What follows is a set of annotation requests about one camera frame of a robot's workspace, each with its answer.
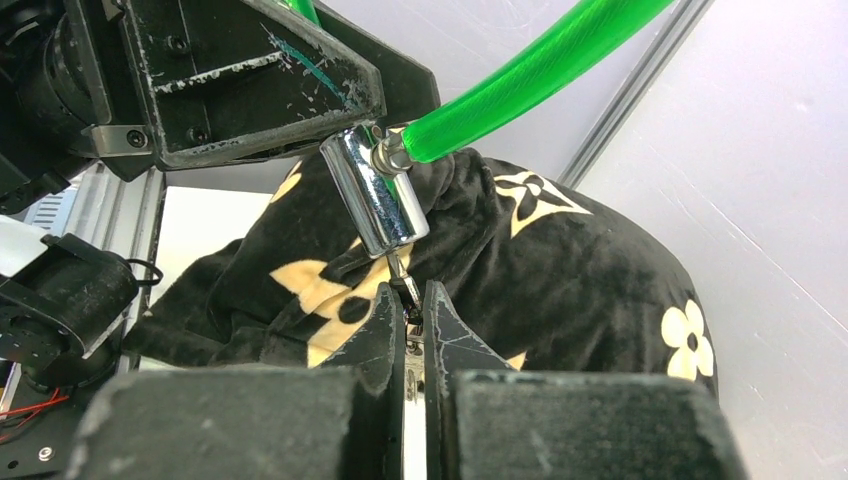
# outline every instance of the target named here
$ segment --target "patterned blanket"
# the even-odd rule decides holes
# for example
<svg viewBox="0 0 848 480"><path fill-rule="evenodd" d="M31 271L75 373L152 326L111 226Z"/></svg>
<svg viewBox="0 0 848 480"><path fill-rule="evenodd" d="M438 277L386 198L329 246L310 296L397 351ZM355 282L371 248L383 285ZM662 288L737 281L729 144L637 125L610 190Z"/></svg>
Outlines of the patterned blanket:
<svg viewBox="0 0 848 480"><path fill-rule="evenodd" d="M692 280L617 212L463 150L410 178L431 233L402 261L445 284L461 318L517 368L665 373L717 394ZM247 236L192 264L124 349L175 366L315 366L365 321L370 260L320 156L299 163Z"/></svg>

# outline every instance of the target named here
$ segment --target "metal cylinder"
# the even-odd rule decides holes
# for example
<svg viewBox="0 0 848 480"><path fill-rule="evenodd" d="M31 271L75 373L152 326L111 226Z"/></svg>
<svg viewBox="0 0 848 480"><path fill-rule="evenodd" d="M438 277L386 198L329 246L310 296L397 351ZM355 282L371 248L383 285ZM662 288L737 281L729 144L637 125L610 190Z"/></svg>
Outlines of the metal cylinder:
<svg viewBox="0 0 848 480"><path fill-rule="evenodd" d="M382 135L373 123L362 123L321 144L321 154L371 258L430 232L406 172L386 175L374 168L372 150Z"/></svg>

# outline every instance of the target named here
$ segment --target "green tube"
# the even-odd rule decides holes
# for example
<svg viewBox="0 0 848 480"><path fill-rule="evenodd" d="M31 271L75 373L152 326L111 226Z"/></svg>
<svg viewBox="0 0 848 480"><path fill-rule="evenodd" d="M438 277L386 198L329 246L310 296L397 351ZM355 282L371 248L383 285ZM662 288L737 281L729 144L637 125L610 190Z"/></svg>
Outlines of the green tube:
<svg viewBox="0 0 848 480"><path fill-rule="evenodd" d="M582 0L500 70L403 132L429 163L526 113L600 62L672 0Z"/></svg>
<svg viewBox="0 0 848 480"><path fill-rule="evenodd" d="M312 0L283 0L283 3L306 17L310 22L319 27L321 26L321 22L318 20L318 12L315 11L315 5L312 4Z"/></svg>

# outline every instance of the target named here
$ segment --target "beige flower pattern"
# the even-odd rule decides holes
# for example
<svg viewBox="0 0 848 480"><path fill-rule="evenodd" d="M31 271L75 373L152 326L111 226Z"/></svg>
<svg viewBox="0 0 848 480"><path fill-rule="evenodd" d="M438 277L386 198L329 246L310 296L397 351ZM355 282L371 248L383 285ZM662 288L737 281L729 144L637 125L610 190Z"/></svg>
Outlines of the beige flower pattern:
<svg viewBox="0 0 848 480"><path fill-rule="evenodd" d="M684 310L671 307L663 315L663 341L676 351L668 363L670 377L695 381L698 373L705 377L714 374L715 355L713 347L704 336L704 315L692 300L686 302Z"/></svg>

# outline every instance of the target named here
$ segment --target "black cable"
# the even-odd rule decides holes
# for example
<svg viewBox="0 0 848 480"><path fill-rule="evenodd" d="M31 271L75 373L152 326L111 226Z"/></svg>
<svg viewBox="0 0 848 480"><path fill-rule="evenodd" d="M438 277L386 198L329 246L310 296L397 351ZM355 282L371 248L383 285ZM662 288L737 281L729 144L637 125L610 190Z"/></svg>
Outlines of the black cable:
<svg viewBox="0 0 848 480"><path fill-rule="evenodd" d="M128 258L127 263L129 263L130 265L138 265L138 266L144 267L150 273L153 274L154 278L151 278L149 280L148 279L137 279L136 281L138 282L138 285L140 287L152 287L152 286L155 286L155 285L159 285L159 283L162 282L162 279L165 278L165 274L162 273L162 270L159 270L159 268L156 267L156 265L153 265L152 263L150 263L146 260L141 260L141 259L138 259L138 258Z"/></svg>

